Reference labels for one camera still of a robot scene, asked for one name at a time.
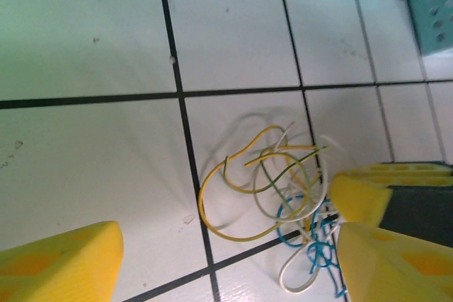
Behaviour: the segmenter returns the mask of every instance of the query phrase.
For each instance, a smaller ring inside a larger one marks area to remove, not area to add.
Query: wire
[[[262,187],[260,189],[256,189],[256,188],[253,188],[253,190],[244,190],[236,185],[233,185],[227,178],[227,172],[226,172],[226,169],[227,169],[227,162],[229,159],[234,159],[240,155],[242,155],[243,153],[245,153],[247,150],[249,150],[263,135],[264,133],[272,130],[272,129],[279,129],[280,131],[283,131],[283,129],[281,127],[279,127],[278,125],[271,125],[270,127],[267,127],[265,128],[264,130],[262,130],[249,144],[247,144],[247,146],[245,146],[243,149],[241,149],[240,151],[236,152],[233,156],[227,156],[225,158],[225,161],[217,164],[211,171],[210,173],[208,173],[208,175],[206,176],[205,180],[203,181],[201,187],[200,187],[200,193],[198,195],[198,210],[200,211],[200,216],[201,216],[201,219],[203,220],[203,222],[205,223],[206,227],[208,229],[211,230],[211,232],[213,232],[214,234],[218,235],[219,237],[221,238],[224,238],[226,240],[232,240],[232,241],[236,241],[236,242],[248,242],[248,241],[252,241],[252,240],[258,240],[259,238],[262,238],[264,236],[266,236],[267,234],[271,233],[272,231],[274,231],[276,228],[278,228],[279,226],[282,225],[282,223],[277,223],[275,224],[274,226],[271,226],[270,228],[264,230],[263,232],[257,234],[257,235],[254,235],[254,236],[249,236],[249,237],[243,237],[243,238],[239,238],[239,237],[233,237],[233,236],[228,236],[228,235],[225,235],[224,233],[221,233],[220,231],[218,231],[208,220],[207,220],[207,217],[206,217],[206,212],[205,212],[205,207],[203,205],[203,196],[204,196],[204,193],[205,193],[205,190],[206,190],[206,186],[207,186],[207,183],[211,180],[212,176],[222,167],[224,166],[224,179],[225,179],[225,182],[227,183],[228,186],[230,186],[232,189],[236,190],[236,191],[239,191],[239,192],[243,192],[243,193],[258,193],[258,192],[262,192],[268,188],[270,188],[272,186],[272,184],[269,184],[269,185],[266,185],[265,187]],[[291,146],[292,148],[294,147],[295,149],[306,149],[306,146]],[[256,158],[255,160],[252,160],[251,162],[248,162],[245,166],[250,166],[251,164],[255,163],[255,162],[258,162],[260,161],[261,159],[266,159],[268,157],[268,155],[264,155],[262,156],[263,158]],[[290,168],[292,168],[292,166],[296,165],[296,163],[293,163],[291,166],[287,167],[284,171],[282,171],[280,173],[280,177],[283,176],[285,174],[286,171],[288,171]],[[291,218],[293,216],[296,216],[300,211],[295,211],[293,214],[290,214],[288,216],[288,218]]]
[[[259,132],[255,138],[252,139],[244,148],[236,152],[231,156],[226,156],[224,161],[217,164],[203,180],[200,187],[200,193],[198,196],[198,209],[200,211],[200,216],[206,227],[208,227],[211,232],[215,235],[236,242],[248,242],[252,240],[257,240],[269,234],[272,231],[276,231],[279,239],[293,248],[298,248],[294,254],[283,264],[282,269],[279,274],[279,285],[283,290],[292,294],[300,294],[301,292],[309,289],[315,282],[320,269],[327,269],[328,273],[333,280],[335,286],[335,296],[339,297],[345,294],[346,290],[343,286],[342,290],[339,290],[335,277],[332,273],[332,268],[340,270],[338,263],[333,261],[334,252],[336,251],[335,246],[330,243],[329,238],[338,228],[338,212],[333,209],[328,208],[330,202],[325,199],[328,191],[328,169],[326,163],[326,157],[324,151],[328,148],[327,146],[318,146],[318,145],[290,145],[289,139],[287,137],[290,127],[294,123],[292,122],[286,129],[283,129],[279,125],[271,125],[266,127],[261,132]],[[243,166],[245,168],[250,168],[254,166],[251,172],[251,179],[244,185],[236,185],[229,179],[229,163],[235,158],[244,155],[245,152],[249,151],[258,140],[267,132],[272,130],[278,130],[281,135],[278,140],[271,146],[264,148],[260,151],[259,157],[248,161]],[[337,146],[341,151],[345,152],[337,143],[329,139],[328,137],[322,136],[323,139],[329,140],[330,143],[334,146]],[[302,157],[296,157],[291,154],[291,151],[305,151],[306,154]],[[309,159],[314,158],[315,156],[319,157],[320,166],[307,168],[304,163]],[[286,168],[281,170],[275,177],[271,176],[270,171],[267,169],[265,162],[271,161],[274,168],[278,168],[276,162],[277,158],[283,158],[286,163]],[[270,220],[274,221],[275,224],[270,228],[265,229],[261,233],[249,236],[249,237],[233,237],[226,235],[216,229],[208,220],[205,206],[204,206],[204,193],[208,186],[209,181],[212,179],[213,175],[222,169],[222,177],[225,183],[231,189],[241,192],[244,194],[252,194],[253,199],[256,203],[257,208],[260,212],[268,217]],[[310,172],[314,170],[313,178],[310,177]],[[268,181],[267,185],[257,188],[257,179],[260,173],[264,174],[266,180]],[[288,181],[286,187],[280,189],[277,185],[277,182],[281,179]],[[281,199],[280,207],[277,210],[276,214],[268,213],[260,203],[258,195],[270,188],[274,189],[275,194]],[[293,208],[290,202],[296,203]],[[284,210],[287,210],[288,215],[282,217]],[[291,243],[282,236],[280,227],[284,223],[295,222],[298,226],[298,229],[302,235],[302,241],[299,244]],[[330,231],[326,231],[326,227],[330,226]],[[299,287],[290,288],[284,283],[285,272],[287,268],[293,263],[294,259],[301,254],[306,252],[307,257],[312,263],[310,269],[309,279]]]

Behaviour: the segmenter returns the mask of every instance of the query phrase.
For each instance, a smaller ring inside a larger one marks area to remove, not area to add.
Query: teal plastic crate
[[[423,55],[453,56],[453,0],[409,0]]]

